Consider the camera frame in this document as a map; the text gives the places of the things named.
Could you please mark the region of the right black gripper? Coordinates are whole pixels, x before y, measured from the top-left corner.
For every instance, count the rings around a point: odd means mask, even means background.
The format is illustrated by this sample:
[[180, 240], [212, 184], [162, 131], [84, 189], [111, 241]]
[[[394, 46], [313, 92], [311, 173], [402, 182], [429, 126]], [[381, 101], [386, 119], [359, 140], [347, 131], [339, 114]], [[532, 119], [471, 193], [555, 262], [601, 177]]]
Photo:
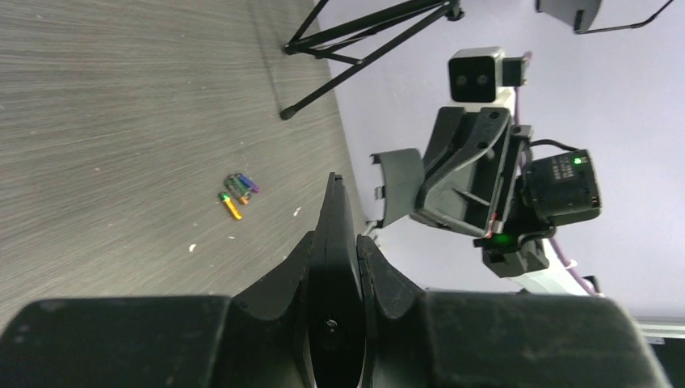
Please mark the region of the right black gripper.
[[519, 155], [508, 108], [440, 108], [426, 151], [408, 148], [372, 154], [383, 183], [383, 229], [410, 215], [439, 230], [474, 238], [488, 232], [503, 194], [512, 186]]

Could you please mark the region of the dark green battery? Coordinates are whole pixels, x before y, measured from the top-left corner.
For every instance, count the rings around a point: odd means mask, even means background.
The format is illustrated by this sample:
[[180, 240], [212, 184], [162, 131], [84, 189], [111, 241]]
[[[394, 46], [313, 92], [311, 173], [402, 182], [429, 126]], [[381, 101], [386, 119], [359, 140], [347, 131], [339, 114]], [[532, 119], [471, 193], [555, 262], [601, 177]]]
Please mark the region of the dark green battery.
[[251, 197], [252, 191], [250, 187], [245, 185], [236, 175], [230, 175], [229, 180], [230, 183], [241, 192], [242, 196], [246, 198]]

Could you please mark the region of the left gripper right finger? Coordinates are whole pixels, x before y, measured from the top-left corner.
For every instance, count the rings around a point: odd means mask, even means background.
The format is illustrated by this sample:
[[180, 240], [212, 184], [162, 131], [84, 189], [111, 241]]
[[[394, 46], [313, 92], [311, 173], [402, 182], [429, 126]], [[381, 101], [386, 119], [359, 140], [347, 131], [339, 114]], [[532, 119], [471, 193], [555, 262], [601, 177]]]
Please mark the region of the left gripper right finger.
[[365, 387], [668, 387], [627, 313], [601, 297], [429, 291], [357, 238]]

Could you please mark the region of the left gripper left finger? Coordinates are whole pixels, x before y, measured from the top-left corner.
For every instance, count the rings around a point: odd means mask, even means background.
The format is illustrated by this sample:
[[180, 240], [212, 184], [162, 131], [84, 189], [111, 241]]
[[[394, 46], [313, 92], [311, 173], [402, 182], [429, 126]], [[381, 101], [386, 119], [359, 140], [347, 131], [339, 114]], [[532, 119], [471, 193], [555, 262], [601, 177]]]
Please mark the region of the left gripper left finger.
[[300, 283], [313, 234], [234, 297], [44, 299], [1, 337], [4, 387], [309, 387]]

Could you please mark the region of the black remote control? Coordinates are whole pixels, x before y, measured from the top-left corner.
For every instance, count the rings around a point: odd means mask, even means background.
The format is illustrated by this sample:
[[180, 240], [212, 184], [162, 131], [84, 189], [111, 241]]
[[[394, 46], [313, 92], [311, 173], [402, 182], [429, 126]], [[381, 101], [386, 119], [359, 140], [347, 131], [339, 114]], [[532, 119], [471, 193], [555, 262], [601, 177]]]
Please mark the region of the black remote control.
[[357, 387], [365, 354], [364, 301], [351, 203], [334, 172], [314, 231], [306, 294], [316, 386]]

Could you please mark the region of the green orange battery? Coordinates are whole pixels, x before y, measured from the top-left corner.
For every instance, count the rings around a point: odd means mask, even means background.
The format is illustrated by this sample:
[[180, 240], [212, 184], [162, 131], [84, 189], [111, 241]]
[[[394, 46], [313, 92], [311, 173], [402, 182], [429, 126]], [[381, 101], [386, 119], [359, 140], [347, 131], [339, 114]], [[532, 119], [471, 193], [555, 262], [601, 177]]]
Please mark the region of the green orange battery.
[[241, 205], [247, 205], [249, 203], [250, 198], [242, 196], [241, 192], [230, 183], [229, 175], [224, 180], [224, 186], [226, 190], [229, 192], [229, 194], [233, 198], [235, 198]]

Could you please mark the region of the yellow green battery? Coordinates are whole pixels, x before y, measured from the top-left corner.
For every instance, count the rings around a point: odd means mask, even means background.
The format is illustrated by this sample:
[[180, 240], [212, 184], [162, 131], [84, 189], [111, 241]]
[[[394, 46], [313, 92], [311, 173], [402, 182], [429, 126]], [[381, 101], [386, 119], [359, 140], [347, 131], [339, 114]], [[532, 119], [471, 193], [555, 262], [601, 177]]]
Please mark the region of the yellow green battery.
[[242, 214], [240, 213], [240, 211], [238, 210], [238, 208], [236, 207], [236, 205], [235, 205], [234, 202], [232, 201], [232, 198], [231, 198], [230, 194], [228, 194], [227, 192], [220, 192], [220, 193], [218, 194], [218, 197], [219, 197], [219, 200], [220, 200], [220, 201], [224, 204], [224, 206], [228, 209], [228, 211], [230, 212], [231, 216], [232, 216], [235, 220], [240, 221], [240, 220], [242, 219]]

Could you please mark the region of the blue purple battery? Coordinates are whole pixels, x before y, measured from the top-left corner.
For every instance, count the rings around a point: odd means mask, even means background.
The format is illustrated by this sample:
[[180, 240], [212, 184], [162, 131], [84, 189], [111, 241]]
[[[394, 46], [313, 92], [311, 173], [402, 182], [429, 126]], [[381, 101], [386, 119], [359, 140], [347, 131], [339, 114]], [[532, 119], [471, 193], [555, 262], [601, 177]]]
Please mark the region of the blue purple battery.
[[256, 183], [254, 183], [251, 179], [246, 177], [245, 175], [243, 175], [241, 173], [237, 173], [236, 177], [244, 185], [246, 185], [253, 193], [259, 193], [260, 192], [260, 187]]

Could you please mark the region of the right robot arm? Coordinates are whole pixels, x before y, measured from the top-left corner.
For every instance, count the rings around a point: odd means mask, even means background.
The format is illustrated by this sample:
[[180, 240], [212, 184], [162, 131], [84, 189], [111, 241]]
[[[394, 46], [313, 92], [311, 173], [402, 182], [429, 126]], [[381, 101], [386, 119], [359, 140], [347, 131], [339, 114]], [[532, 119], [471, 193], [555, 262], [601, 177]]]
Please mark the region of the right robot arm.
[[469, 236], [483, 264], [529, 293], [599, 295], [560, 254], [548, 257], [561, 226], [597, 218], [602, 209], [590, 154], [567, 145], [536, 159], [532, 129], [516, 124], [507, 108], [438, 111], [424, 153], [374, 154], [383, 183], [382, 229], [403, 217]]

